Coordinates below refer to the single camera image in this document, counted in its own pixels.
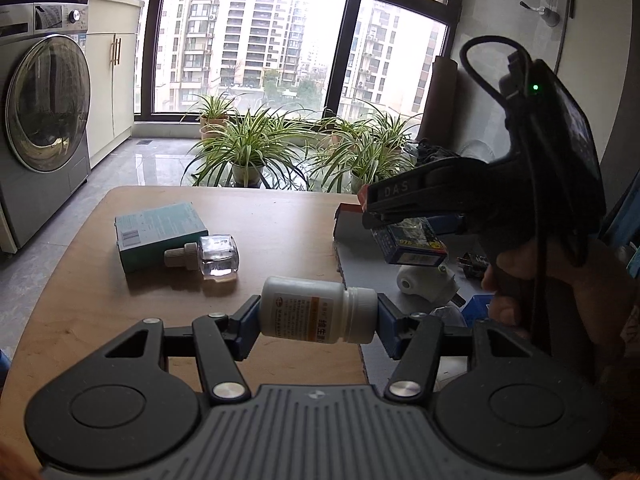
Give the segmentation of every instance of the wooden table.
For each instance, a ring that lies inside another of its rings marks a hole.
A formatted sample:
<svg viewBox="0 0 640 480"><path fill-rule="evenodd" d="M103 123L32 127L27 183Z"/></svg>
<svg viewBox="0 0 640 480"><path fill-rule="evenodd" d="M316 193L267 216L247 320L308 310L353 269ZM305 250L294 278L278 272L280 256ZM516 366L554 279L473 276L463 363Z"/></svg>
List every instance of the wooden table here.
<svg viewBox="0 0 640 480"><path fill-rule="evenodd" d="M116 215L192 202L209 232L230 233L239 279L203 287L195 272L153 269L125 276L115 243ZM340 281L334 213L355 196L203 187L119 187L86 220L45 287L15 353L0 402L0 438L33 465L24 433L28 400L48 381L145 317L184 326L209 312L232 313L260 294L273 274ZM194 360L173 358L171 372L198 387ZM239 364L252 390L263 383L364 383L356 345L318 345L260 336Z"/></svg>

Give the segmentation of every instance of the washing machine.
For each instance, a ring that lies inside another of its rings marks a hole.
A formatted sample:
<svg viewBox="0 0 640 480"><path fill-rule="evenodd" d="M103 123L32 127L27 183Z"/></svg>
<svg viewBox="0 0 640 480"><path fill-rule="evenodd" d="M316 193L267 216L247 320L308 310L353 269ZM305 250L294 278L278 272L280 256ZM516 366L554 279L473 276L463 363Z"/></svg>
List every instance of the washing machine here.
<svg viewBox="0 0 640 480"><path fill-rule="evenodd" d="M86 4L0 6L0 250L17 252L86 181Z"/></svg>

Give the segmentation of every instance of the ribbed gray plate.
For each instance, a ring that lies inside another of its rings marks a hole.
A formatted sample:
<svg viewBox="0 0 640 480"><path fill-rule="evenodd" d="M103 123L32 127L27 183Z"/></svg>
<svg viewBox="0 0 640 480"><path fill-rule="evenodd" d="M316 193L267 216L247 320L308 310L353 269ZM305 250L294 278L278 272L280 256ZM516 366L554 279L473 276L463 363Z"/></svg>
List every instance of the ribbed gray plate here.
<svg viewBox="0 0 640 480"><path fill-rule="evenodd" d="M53 469L51 480L78 478ZM494 472L440 441L420 408L381 400L371 386L269 386L213 408L172 455L110 480L484 480ZM587 466L540 476L595 480Z"/></svg>

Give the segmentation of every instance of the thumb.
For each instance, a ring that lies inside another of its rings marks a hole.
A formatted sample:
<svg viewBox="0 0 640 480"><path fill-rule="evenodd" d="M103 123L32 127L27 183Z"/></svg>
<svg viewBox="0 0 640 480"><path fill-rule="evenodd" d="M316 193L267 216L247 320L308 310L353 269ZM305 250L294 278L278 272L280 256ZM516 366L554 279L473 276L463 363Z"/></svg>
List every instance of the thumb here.
<svg viewBox="0 0 640 480"><path fill-rule="evenodd" d="M548 240L546 252L546 274L573 285L577 271L564 256L558 240ZM517 249L498 254L496 259L498 267L521 280L532 280L536 277L537 262L538 246L535 238Z"/></svg>

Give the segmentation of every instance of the teal box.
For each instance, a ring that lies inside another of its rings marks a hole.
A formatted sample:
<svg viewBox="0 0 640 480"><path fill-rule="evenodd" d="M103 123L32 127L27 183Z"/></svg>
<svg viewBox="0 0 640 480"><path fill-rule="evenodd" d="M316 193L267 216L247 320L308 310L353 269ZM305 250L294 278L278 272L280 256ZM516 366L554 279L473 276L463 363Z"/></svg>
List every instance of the teal box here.
<svg viewBox="0 0 640 480"><path fill-rule="evenodd" d="M120 261L125 272L164 264L164 252L197 242L209 231L189 202L116 216Z"/></svg>

